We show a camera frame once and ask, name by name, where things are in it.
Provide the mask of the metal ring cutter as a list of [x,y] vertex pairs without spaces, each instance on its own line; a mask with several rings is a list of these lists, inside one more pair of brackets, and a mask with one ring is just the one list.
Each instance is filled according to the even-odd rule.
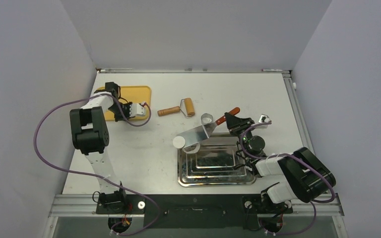
[[202,125],[211,124],[214,121],[213,116],[209,113],[202,114],[200,120]]

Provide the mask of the wooden rolling pin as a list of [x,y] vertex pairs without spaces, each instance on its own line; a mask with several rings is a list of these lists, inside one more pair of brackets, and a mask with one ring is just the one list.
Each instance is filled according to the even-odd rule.
[[181,99],[178,106],[161,109],[157,111],[159,117],[167,116],[171,114],[182,113],[186,118],[193,117],[195,115],[195,109],[191,98]]

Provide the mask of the yellow plastic tray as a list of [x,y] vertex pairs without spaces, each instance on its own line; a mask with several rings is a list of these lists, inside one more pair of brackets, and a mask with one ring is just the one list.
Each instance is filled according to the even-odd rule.
[[[121,97],[133,103],[146,102],[149,106],[151,104],[152,90],[149,86],[121,86]],[[106,121],[114,121],[114,114],[110,111],[105,112]],[[147,120],[149,117],[149,109],[146,108],[146,115],[132,118],[131,121]]]

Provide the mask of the scraper with red handle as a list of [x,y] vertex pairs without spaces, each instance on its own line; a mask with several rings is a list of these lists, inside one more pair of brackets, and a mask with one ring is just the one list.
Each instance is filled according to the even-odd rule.
[[217,120],[214,120],[211,124],[207,125],[199,125],[197,127],[194,127],[192,129],[183,131],[176,136],[182,136],[186,140],[186,145],[185,147],[192,146],[196,143],[200,143],[204,140],[207,140],[214,130],[216,129],[217,126],[220,124],[224,123],[226,121],[225,119],[225,114],[218,118]]

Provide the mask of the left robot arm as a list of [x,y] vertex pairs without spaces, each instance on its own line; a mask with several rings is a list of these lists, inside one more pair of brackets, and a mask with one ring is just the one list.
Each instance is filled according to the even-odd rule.
[[116,104],[120,86],[107,82],[104,89],[95,91],[93,96],[86,105],[69,112],[72,142],[89,161],[93,173],[98,175],[98,203],[110,207],[115,213],[122,213],[127,209],[128,199],[125,191],[119,188],[122,182],[115,175],[109,159],[107,146],[110,138],[104,117],[109,110],[120,113]]

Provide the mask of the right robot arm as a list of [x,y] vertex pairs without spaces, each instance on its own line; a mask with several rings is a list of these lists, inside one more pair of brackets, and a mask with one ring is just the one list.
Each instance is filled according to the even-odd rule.
[[334,186],[336,179],[332,172],[307,147],[302,147],[292,154],[281,153],[266,155],[265,140],[252,133],[259,127],[272,124],[268,116],[259,122],[251,118],[239,118],[231,113],[223,117],[227,129],[237,138],[236,155],[243,159],[237,168],[244,167],[254,176],[283,176],[285,181],[277,182],[262,194],[260,205],[266,212],[273,212],[280,203],[299,199],[309,203],[330,203],[335,200]]

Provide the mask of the white dough piece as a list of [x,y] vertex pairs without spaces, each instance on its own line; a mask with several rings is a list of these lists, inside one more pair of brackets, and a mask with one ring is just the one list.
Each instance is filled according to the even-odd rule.
[[186,154],[196,154],[200,150],[201,144],[196,143],[192,146],[185,147],[182,149],[182,151]]

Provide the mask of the white cut dough disc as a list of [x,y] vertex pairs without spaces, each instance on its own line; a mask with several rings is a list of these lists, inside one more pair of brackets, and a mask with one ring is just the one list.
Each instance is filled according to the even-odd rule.
[[186,140],[182,136],[176,136],[174,137],[173,141],[173,146],[177,149],[183,149],[186,145]]

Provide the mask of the stainless steel tray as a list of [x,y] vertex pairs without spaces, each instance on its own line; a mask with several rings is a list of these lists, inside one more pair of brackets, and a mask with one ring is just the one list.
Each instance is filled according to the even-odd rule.
[[249,185],[255,176],[237,156],[237,138],[227,133],[215,133],[200,143],[196,154],[178,151],[178,183],[183,187]]

